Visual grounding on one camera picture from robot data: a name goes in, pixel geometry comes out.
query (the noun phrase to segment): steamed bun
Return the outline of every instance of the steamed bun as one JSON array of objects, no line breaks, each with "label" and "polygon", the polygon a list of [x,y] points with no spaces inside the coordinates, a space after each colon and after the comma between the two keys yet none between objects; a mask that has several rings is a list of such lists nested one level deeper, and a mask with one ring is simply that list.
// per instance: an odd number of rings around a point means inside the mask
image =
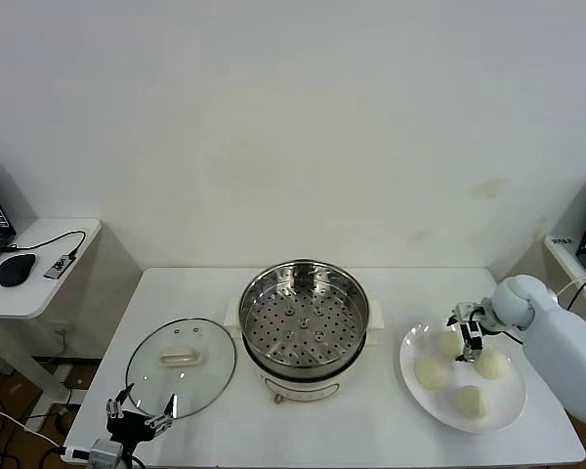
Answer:
[{"label": "steamed bun", "polygon": [[488,412],[487,403],[478,386],[464,386],[456,392],[458,409],[469,418],[482,418]]},{"label": "steamed bun", "polygon": [[447,330],[437,334],[437,346],[443,355],[449,359],[454,360],[460,354],[462,354],[462,343],[458,333],[453,330]]},{"label": "steamed bun", "polygon": [[486,379],[499,379],[510,369],[508,359],[496,350],[484,349],[476,362],[476,371]]},{"label": "steamed bun", "polygon": [[427,389],[440,389],[447,380],[447,372],[442,363],[430,357],[417,360],[414,375],[421,386]]}]

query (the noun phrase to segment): lid handle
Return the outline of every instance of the lid handle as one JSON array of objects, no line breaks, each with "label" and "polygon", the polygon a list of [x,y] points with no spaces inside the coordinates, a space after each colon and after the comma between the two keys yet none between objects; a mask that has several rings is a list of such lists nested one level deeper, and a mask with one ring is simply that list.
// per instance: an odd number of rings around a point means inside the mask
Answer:
[{"label": "lid handle", "polygon": [[191,347],[170,347],[158,356],[161,366],[195,366],[202,362],[202,354]]}]

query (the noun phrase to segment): computer mouse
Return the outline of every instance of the computer mouse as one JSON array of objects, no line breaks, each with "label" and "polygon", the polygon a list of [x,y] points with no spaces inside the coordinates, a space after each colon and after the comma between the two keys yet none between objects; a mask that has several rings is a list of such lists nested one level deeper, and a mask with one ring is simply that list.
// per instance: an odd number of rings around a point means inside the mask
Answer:
[{"label": "computer mouse", "polygon": [[22,254],[13,256],[0,264],[0,284],[2,286],[17,286],[23,283],[30,274],[37,256]]}]

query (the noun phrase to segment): white table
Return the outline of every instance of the white table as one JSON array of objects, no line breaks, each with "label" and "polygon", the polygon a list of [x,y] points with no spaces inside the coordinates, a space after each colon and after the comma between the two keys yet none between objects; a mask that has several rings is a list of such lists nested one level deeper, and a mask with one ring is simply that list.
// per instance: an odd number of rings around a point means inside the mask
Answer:
[{"label": "white table", "polygon": [[[573,236],[549,234],[545,236],[545,246],[570,279],[586,276],[586,269],[575,255],[578,242]],[[586,299],[586,286],[581,294]]]},{"label": "white table", "polygon": [[[63,233],[82,230],[87,236],[76,253],[76,260],[63,275],[56,280],[44,278],[43,275],[59,260],[68,254],[81,239],[79,234],[67,236],[56,242],[33,251],[4,253],[0,255],[0,264],[10,257],[27,252],[34,253],[37,258],[28,279],[13,287],[0,285],[0,320],[29,320],[38,317],[46,309],[55,294],[59,291],[70,272],[83,256],[91,242],[98,235],[101,224],[93,219],[27,219],[16,220],[14,226],[18,235],[12,241],[21,247],[27,247],[51,239]],[[55,375],[48,373],[33,360],[17,340],[0,324],[0,360],[15,368],[27,379],[44,391],[32,414],[47,413],[52,403],[65,403],[69,391],[61,383],[69,371],[68,366],[60,366]],[[72,401],[82,399],[82,393],[76,393]],[[37,429],[43,419],[29,420],[29,428]]]},{"label": "white table", "polygon": [[[133,351],[164,323],[204,317],[223,324],[231,297],[254,269],[149,269],[110,342],[78,412],[66,445],[89,447],[108,438],[105,401],[124,388]],[[350,269],[369,298],[383,308],[385,329],[364,350],[342,390],[324,401],[272,402],[242,344],[222,396],[136,451],[147,466],[162,467],[466,467],[561,464],[585,452],[558,400],[509,345],[523,373],[523,415],[495,435],[470,435],[429,415],[394,371],[405,332],[424,318],[445,320],[460,301],[480,300],[495,282],[485,269]],[[504,340],[497,337],[492,340]]]}]

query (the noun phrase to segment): wooden floor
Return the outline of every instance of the wooden floor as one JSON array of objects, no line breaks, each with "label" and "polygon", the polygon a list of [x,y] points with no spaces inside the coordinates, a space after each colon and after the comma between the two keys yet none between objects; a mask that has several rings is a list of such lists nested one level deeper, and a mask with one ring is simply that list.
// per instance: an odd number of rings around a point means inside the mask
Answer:
[{"label": "wooden floor", "polygon": [[[51,371],[54,370],[53,365],[47,365],[47,367]],[[67,384],[75,389],[87,389],[96,373],[96,369],[97,367],[94,365],[75,365],[67,378]],[[0,377],[0,400],[4,402],[4,405],[7,408],[7,413],[12,416],[21,417],[29,415],[30,410],[34,407],[34,403],[39,398],[39,395],[39,390],[17,372],[13,373],[12,376],[3,375]],[[60,408],[60,405],[55,405],[51,411],[58,411]],[[74,417],[74,412],[65,415],[62,418],[64,426],[69,428]],[[586,425],[579,423],[572,418],[571,421],[586,448]],[[50,447],[50,444],[34,435],[25,433],[22,430],[14,431],[14,427],[16,427],[16,425],[11,422],[5,424],[3,431],[0,433],[0,452],[5,452],[5,444],[9,437],[13,435],[6,452],[11,456],[16,456],[20,459],[21,469],[36,469],[38,467],[39,458],[44,451]],[[59,444],[61,444],[65,438],[65,436],[61,435],[56,430],[54,417],[46,419],[41,428],[41,433]],[[5,458],[2,462],[2,469],[17,469],[17,467],[16,461],[13,459]],[[66,467],[77,466],[69,466],[68,464],[63,463],[61,459],[55,455],[50,456],[45,464],[45,469],[59,469]],[[586,460],[581,464],[556,467],[586,469]]]}]

